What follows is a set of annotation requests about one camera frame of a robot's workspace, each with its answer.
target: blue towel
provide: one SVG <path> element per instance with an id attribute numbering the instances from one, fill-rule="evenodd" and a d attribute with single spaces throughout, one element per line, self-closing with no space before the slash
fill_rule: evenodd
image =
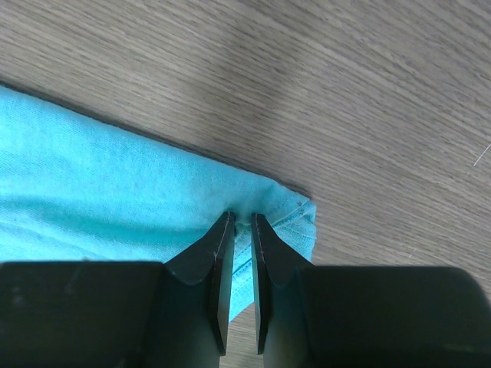
<path id="1" fill-rule="evenodd" d="M 0 86 L 0 261 L 166 262 L 237 218 L 230 320 L 253 302 L 253 212 L 310 259 L 315 205 L 277 182 Z"/>

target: white scratch mark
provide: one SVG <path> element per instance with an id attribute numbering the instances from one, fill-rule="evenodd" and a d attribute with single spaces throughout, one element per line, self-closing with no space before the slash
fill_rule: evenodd
<path id="1" fill-rule="evenodd" d="M 490 143 L 490 144 L 489 144 L 489 145 L 486 147 L 486 149 L 484 150 L 484 152 L 483 152 L 483 153 L 481 153 L 481 156 L 479 156 L 479 157 L 477 158 L 477 160 L 476 160 L 476 162 L 474 163 L 473 167 L 474 167 L 475 165 L 477 165 L 477 163 L 479 162 L 479 160 L 480 160 L 480 159 L 482 159 L 482 158 L 483 158 L 484 154 L 485 154 L 485 153 L 488 151 L 488 149 L 489 149 L 490 147 L 491 147 L 491 143 Z"/>

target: wood grain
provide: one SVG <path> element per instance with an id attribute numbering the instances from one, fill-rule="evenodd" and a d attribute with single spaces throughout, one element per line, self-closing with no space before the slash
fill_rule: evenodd
<path id="1" fill-rule="evenodd" d="M 318 264 L 456 265 L 491 294 L 485 0 L 0 0 L 0 78 L 273 177 Z M 250 310 L 223 366 L 260 366 Z"/>

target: black plastic part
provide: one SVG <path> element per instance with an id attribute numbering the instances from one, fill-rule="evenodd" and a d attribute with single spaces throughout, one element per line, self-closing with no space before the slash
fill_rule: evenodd
<path id="1" fill-rule="evenodd" d="M 156 262 L 0 267 L 1 367 L 218 367 L 226 351 L 234 215 Z"/>
<path id="2" fill-rule="evenodd" d="M 491 309 L 449 267 L 314 266 L 252 217 L 265 368 L 491 367 Z"/>

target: turquoise cloth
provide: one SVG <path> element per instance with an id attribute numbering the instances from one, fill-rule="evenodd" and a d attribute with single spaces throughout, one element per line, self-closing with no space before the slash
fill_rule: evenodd
<path id="1" fill-rule="evenodd" d="M 165 262 L 237 216 L 230 319 L 253 301 L 250 216 L 306 258 L 315 205 L 277 182 L 0 86 L 0 261 Z"/>

